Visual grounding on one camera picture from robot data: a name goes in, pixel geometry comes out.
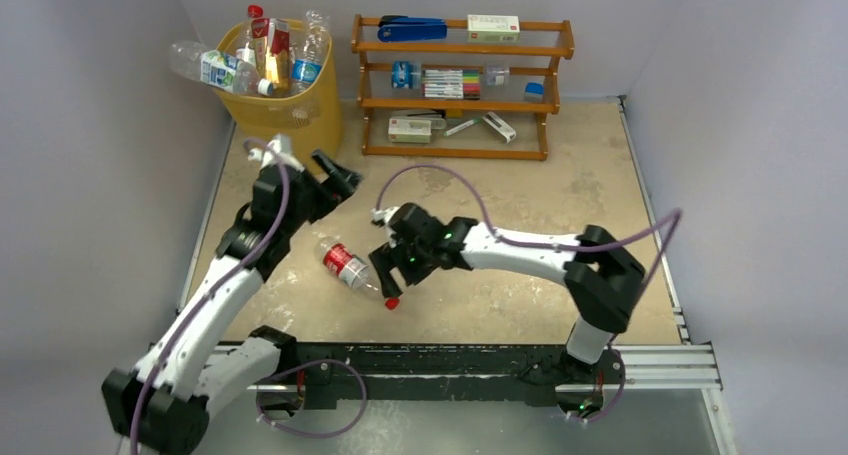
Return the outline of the small white-cap bottle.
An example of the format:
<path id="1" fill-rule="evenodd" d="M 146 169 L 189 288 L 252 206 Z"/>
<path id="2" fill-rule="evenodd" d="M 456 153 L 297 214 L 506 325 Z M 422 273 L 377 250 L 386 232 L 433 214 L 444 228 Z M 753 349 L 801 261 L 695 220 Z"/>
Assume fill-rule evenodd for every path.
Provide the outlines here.
<path id="1" fill-rule="evenodd" d="M 248 61 L 196 41 L 174 42 L 169 68 L 177 75 L 234 95 L 270 97 L 273 83 Z"/>

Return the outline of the colour marker pen set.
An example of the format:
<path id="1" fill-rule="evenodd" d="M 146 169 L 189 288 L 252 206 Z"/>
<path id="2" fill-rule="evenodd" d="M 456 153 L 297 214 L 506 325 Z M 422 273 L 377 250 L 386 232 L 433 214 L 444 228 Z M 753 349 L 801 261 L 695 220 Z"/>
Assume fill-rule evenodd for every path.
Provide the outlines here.
<path id="1" fill-rule="evenodd" d="M 479 100 L 481 76 L 477 69 L 426 69 L 421 87 L 425 98 Z"/>

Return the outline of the green white marker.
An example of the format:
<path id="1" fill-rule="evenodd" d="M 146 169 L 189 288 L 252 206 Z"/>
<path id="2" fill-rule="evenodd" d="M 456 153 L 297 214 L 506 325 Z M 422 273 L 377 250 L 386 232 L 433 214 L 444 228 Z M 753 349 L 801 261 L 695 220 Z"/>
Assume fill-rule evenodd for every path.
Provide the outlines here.
<path id="1" fill-rule="evenodd" d="M 462 122 L 462 123 L 460 123 L 460 124 L 458 124 L 458 125 L 456 125 L 452 128 L 445 130 L 443 135 L 445 137 L 454 136 L 454 135 L 458 134 L 459 132 L 461 132 L 463 130 L 466 130 L 468 128 L 473 127 L 474 125 L 481 123 L 482 120 L 483 120 L 482 117 L 475 117 L 475 118 L 469 119 L 469 120 L 464 121 L 464 122 Z"/>

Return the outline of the brown tea red bottle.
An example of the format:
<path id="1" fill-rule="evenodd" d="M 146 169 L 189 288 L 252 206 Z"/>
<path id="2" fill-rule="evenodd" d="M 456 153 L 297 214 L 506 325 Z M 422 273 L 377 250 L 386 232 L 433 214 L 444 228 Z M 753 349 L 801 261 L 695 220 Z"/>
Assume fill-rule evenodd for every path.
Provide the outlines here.
<path id="1" fill-rule="evenodd" d="M 284 97 L 290 87 L 289 23 L 273 17 L 256 18 L 251 22 L 251 34 L 260 76 L 273 86 L 273 97 Z"/>

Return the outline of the red-cap bottle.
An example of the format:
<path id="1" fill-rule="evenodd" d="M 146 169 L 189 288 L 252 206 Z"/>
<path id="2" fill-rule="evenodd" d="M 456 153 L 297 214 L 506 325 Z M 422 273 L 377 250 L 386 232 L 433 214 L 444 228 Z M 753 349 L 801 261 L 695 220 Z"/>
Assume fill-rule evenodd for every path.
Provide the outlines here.
<path id="1" fill-rule="evenodd" d="M 316 245 L 315 253 L 323 268 L 353 293 L 376 299 L 390 311 L 399 306 L 398 298 L 383 295 L 382 283 L 372 265 L 350 251 L 338 238 L 322 237 Z"/>

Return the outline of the white green box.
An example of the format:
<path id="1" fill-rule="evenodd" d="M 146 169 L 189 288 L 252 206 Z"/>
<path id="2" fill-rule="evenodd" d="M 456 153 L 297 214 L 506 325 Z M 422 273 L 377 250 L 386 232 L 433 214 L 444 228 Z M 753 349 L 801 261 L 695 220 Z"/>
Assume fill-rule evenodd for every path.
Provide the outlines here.
<path id="1" fill-rule="evenodd" d="M 467 16 L 467 41 L 469 43 L 516 43 L 520 38 L 520 21 L 512 15 Z"/>

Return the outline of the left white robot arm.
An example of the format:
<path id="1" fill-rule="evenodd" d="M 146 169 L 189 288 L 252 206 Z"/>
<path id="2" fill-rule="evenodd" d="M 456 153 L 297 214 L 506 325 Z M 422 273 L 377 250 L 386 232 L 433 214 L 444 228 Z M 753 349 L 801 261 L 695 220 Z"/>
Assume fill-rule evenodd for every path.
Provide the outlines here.
<path id="1" fill-rule="evenodd" d="M 260 165 L 252 197 L 222 236 L 198 290 L 131 370 L 114 369 L 102 383 L 112 427 L 132 454 L 191 454 L 212 418 L 250 385 L 284 384 L 314 365 L 298 356 L 294 337 L 270 327 L 255 330 L 222 359 L 211 358 L 290 253 L 297 231 L 332 213 L 362 181 L 315 150 L 311 158 L 325 174 L 318 180 L 281 143 L 248 140 L 248 157 Z"/>

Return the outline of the yellow plastic bin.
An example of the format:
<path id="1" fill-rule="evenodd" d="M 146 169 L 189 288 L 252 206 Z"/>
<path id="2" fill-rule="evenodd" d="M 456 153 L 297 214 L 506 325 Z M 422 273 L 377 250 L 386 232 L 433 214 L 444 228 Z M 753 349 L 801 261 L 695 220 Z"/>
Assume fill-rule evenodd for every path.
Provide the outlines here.
<path id="1" fill-rule="evenodd" d="M 288 135 L 312 171 L 313 150 L 337 154 L 343 124 L 327 16 L 309 11 L 303 20 L 274 19 L 250 5 L 246 20 L 217 49 L 257 62 L 259 74 L 274 83 L 270 97 L 215 91 L 243 134 L 264 140 Z"/>

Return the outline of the clear small jar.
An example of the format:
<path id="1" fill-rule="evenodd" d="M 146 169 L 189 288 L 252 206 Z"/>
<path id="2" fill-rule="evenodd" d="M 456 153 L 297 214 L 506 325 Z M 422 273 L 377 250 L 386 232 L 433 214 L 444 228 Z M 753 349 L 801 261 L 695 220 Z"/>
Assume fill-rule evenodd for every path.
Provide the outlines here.
<path id="1" fill-rule="evenodd" d="M 485 84 L 500 87 L 508 84 L 511 70 L 505 63 L 488 63 L 484 66 Z"/>

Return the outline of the blue stapler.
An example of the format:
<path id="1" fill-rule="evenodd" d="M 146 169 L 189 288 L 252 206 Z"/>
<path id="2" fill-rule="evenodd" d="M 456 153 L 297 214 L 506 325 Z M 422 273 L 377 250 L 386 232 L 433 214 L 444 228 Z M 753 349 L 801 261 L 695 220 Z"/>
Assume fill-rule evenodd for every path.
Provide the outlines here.
<path id="1" fill-rule="evenodd" d="M 377 38 L 387 43 L 442 40 L 447 32 L 444 19 L 385 15 L 378 22 Z"/>

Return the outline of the blue white eraser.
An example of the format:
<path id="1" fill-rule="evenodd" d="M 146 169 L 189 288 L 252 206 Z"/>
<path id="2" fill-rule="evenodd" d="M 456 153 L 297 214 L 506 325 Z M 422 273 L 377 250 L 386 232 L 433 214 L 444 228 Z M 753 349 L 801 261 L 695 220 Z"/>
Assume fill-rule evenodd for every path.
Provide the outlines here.
<path id="1" fill-rule="evenodd" d="M 523 99 L 528 103 L 542 103 L 545 100 L 544 85 L 538 82 L 528 82 L 524 87 Z"/>

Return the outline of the blue label clear bottle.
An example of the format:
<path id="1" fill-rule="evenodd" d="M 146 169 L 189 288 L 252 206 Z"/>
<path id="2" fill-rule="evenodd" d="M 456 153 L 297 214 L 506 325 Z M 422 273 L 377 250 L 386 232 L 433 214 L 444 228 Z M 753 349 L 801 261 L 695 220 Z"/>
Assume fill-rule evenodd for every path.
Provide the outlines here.
<path id="1" fill-rule="evenodd" d="M 294 93 L 306 91 L 316 81 L 324 66 L 330 40 L 329 16 L 318 10 L 308 10 L 293 50 L 291 81 Z"/>

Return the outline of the red white label bottle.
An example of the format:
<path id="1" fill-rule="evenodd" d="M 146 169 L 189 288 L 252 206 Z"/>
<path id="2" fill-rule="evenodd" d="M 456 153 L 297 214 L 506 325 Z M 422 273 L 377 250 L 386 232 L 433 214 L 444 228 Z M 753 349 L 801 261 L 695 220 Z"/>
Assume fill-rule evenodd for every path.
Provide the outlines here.
<path id="1" fill-rule="evenodd" d="M 242 23 L 240 33 L 237 37 L 236 56 L 252 65 L 256 65 L 256 54 L 253 44 L 253 22 L 261 19 L 264 15 L 264 9 L 259 5 L 249 5 L 247 8 L 247 18 Z"/>

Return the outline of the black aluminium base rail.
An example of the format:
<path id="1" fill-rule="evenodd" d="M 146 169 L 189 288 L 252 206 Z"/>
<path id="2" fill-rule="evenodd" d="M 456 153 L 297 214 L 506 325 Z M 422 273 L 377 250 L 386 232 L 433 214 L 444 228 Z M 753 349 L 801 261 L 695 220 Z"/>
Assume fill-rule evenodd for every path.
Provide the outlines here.
<path id="1" fill-rule="evenodd" d="M 200 398 L 212 414 L 253 388 L 302 395 L 308 409 L 361 399 L 514 401 L 593 418 L 626 389 L 717 389 L 721 381 L 707 345 L 617 346 L 585 365 L 560 345 L 305 342 L 282 334 L 198 354 L 175 350 L 155 385 Z"/>

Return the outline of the clear white-cap bottle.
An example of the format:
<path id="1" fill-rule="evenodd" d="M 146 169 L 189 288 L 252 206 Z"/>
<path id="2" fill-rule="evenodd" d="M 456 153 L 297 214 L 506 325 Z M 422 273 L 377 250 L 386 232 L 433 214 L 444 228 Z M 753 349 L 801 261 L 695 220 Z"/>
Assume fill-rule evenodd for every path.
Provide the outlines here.
<path id="1" fill-rule="evenodd" d="M 313 98 L 298 98 L 284 107 L 283 115 L 288 126 L 307 127 L 320 117 L 321 104 Z"/>

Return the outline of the wooden shelf rack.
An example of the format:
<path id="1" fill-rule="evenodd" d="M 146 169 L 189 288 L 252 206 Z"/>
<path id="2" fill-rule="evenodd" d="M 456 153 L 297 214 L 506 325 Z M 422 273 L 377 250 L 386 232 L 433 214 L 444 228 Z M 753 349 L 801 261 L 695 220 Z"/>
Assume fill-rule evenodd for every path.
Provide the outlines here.
<path id="1" fill-rule="evenodd" d="M 563 60 L 570 60 L 575 52 L 575 38 L 572 23 L 569 20 L 558 22 L 524 21 L 519 23 L 520 32 L 554 33 L 557 40 L 549 45 L 512 44 L 482 44 L 469 42 L 446 42 L 436 40 L 384 42 L 369 40 L 365 31 L 378 28 L 381 25 L 379 17 L 367 17 L 360 14 L 354 16 L 351 34 L 351 51 L 359 57 L 359 87 L 356 100 L 363 110 L 364 125 L 361 151 L 364 155 L 373 156 L 408 156 L 408 157 L 442 157 L 469 159 L 503 159 L 522 161 L 545 161 L 548 158 L 549 147 L 547 139 L 547 118 L 556 115 L 561 108 L 559 93 L 559 66 Z M 396 55 L 409 54 L 448 54 L 467 56 L 519 56 L 546 57 L 549 59 L 545 67 L 511 66 L 512 76 L 540 77 L 543 80 L 543 96 L 540 102 L 500 101 L 479 98 L 444 99 L 418 97 L 389 98 L 372 93 L 371 75 L 373 73 L 389 73 L 392 65 L 388 62 L 376 62 L 369 58 L 373 52 L 383 52 Z M 535 150 L 494 150 L 481 148 L 439 148 L 399 146 L 397 144 L 379 146 L 371 141 L 371 125 L 375 121 L 375 111 L 401 109 L 432 109 L 459 110 L 469 112 L 494 112 L 531 114 L 536 127 L 538 148 Z"/>

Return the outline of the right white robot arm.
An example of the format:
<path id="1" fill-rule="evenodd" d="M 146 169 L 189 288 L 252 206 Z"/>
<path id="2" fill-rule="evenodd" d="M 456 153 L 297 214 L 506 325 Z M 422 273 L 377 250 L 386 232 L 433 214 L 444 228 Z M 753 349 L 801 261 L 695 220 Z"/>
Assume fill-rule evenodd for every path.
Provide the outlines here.
<path id="1" fill-rule="evenodd" d="M 646 271 L 607 230 L 546 235 L 489 228 L 474 218 L 444 224 L 416 203 L 375 209 L 372 223 L 387 233 L 369 259 L 388 305 L 402 290 L 392 273 L 414 286 L 437 269 L 500 270 L 544 279 L 567 289 L 578 318 L 561 356 L 564 374 L 584 382 L 596 374 L 608 344 L 624 333 Z"/>

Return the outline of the grey stapler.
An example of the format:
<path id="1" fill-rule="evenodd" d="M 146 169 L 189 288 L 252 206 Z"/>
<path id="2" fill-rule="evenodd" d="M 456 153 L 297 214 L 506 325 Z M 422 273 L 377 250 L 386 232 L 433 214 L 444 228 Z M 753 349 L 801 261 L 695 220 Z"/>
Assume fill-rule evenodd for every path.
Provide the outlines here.
<path id="1" fill-rule="evenodd" d="M 432 130 L 446 130 L 448 123 L 445 118 L 444 110 L 432 109 L 403 109 L 396 110 L 390 113 L 390 118 L 410 118 L 410 119 L 427 119 L 431 121 Z"/>

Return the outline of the white staples box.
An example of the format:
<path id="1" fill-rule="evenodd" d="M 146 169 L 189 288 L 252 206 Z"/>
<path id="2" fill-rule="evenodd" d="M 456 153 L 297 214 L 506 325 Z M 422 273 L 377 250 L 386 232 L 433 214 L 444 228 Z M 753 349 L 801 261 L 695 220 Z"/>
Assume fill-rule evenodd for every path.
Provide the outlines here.
<path id="1" fill-rule="evenodd" d="M 432 122 L 393 117 L 389 119 L 387 135 L 393 143 L 428 144 L 432 137 Z"/>

